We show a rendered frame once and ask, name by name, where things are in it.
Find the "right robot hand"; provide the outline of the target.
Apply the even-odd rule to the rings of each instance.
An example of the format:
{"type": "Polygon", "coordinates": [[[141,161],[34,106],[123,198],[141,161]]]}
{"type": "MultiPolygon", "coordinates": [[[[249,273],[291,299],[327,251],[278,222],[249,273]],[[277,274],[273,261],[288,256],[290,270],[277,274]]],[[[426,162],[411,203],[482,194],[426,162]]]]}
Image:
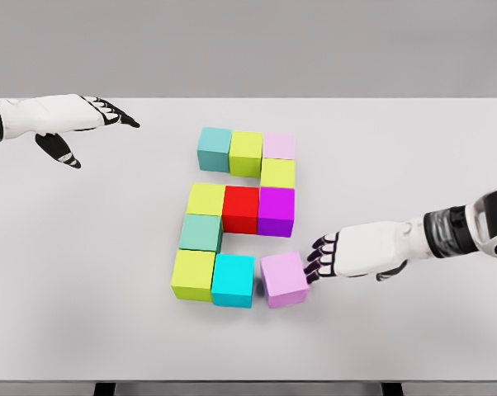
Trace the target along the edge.
{"type": "Polygon", "coordinates": [[[359,224],[328,233],[312,244],[304,273],[308,284],[322,278],[374,274],[385,281],[406,268],[408,259],[398,245],[400,225],[392,221],[359,224]]]}

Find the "pale pink cube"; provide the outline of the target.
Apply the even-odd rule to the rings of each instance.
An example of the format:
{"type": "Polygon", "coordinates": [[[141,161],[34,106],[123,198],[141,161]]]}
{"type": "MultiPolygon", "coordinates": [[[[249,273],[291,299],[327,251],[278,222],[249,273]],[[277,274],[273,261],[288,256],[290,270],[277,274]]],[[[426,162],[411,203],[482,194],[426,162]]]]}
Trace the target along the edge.
{"type": "Polygon", "coordinates": [[[293,134],[263,135],[263,158],[294,160],[296,137],[293,134]]]}

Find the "red cube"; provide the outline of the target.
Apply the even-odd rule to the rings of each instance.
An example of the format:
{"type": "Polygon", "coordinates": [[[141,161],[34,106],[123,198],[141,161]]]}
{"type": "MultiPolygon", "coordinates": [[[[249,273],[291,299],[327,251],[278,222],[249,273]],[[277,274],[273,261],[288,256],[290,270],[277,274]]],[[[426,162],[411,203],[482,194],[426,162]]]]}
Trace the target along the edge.
{"type": "Polygon", "coordinates": [[[222,210],[226,233],[256,234],[258,230],[259,189],[248,186],[226,186],[222,210]]]}

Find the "lilac pink cube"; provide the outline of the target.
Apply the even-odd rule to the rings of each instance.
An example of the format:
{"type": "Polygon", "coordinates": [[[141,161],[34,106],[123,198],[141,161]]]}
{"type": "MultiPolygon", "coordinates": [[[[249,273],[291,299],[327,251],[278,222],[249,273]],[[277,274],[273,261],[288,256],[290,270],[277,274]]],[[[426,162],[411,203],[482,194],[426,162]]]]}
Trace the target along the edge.
{"type": "Polygon", "coordinates": [[[305,302],[309,286],[298,251],[263,257],[260,273],[270,309],[305,302]]]}

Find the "teal cube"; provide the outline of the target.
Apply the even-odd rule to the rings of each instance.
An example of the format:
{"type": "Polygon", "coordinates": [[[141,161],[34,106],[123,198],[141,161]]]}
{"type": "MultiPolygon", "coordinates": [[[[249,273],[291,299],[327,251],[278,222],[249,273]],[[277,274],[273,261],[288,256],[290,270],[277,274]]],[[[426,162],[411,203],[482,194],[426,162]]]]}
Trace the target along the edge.
{"type": "Polygon", "coordinates": [[[199,168],[208,172],[230,172],[232,130],[203,127],[197,145],[199,168]]]}

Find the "yellow-green cube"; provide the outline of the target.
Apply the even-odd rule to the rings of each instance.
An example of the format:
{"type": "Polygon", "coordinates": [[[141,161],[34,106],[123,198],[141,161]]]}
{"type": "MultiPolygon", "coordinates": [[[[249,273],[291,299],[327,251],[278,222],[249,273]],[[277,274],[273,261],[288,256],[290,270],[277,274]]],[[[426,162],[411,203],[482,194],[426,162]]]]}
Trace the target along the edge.
{"type": "Polygon", "coordinates": [[[296,161],[279,158],[264,158],[261,170],[261,186],[295,188],[296,161]]]}
{"type": "Polygon", "coordinates": [[[215,252],[178,249],[171,279],[177,299],[212,302],[215,252]]]}
{"type": "Polygon", "coordinates": [[[221,216],[225,198],[225,185],[192,183],[187,200],[189,215],[221,216]]]}
{"type": "Polygon", "coordinates": [[[263,158],[263,135],[235,130],[232,133],[229,165],[235,177],[260,178],[263,158]]]}

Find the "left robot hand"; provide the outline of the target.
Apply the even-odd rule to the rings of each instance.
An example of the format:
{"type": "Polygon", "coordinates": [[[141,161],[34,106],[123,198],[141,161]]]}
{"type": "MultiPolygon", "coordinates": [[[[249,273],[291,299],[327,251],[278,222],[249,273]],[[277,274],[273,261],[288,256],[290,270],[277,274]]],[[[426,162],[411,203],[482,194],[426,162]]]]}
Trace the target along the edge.
{"type": "Polygon", "coordinates": [[[100,97],[64,94],[30,99],[36,144],[55,161],[79,169],[81,163],[62,137],[114,124],[138,128],[140,124],[122,109],[100,97]]]}

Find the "purple cube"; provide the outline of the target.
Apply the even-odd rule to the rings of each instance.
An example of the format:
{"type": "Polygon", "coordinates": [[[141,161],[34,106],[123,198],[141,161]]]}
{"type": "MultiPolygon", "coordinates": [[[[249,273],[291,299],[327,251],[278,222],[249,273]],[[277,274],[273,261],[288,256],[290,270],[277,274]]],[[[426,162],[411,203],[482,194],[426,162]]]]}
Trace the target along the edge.
{"type": "Polygon", "coordinates": [[[257,235],[290,238],[295,222],[295,190],[259,189],[257,235]]]}

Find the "cyan cube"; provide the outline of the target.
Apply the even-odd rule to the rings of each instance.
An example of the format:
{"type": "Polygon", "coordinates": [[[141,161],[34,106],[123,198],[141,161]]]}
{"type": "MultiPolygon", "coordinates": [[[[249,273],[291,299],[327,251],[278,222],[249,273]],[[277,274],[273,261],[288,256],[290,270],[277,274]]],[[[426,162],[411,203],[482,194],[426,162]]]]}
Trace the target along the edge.
{"type": "Polygon", "coordinates": [[[255,257],[220,253],[211,284],[214,305],[251,309],[255,257]]]}

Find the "mint green cube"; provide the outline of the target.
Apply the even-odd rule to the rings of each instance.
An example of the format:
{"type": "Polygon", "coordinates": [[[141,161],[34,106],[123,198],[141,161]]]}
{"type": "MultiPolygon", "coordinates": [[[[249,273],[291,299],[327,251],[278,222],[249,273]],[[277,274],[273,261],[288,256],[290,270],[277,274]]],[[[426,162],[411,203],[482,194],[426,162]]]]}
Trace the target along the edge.
{"type": "Polygon", "coordinates": [[[179,248],[219,253],[223,228],[220,216],[186,214],[182,223],[179,248]]]}

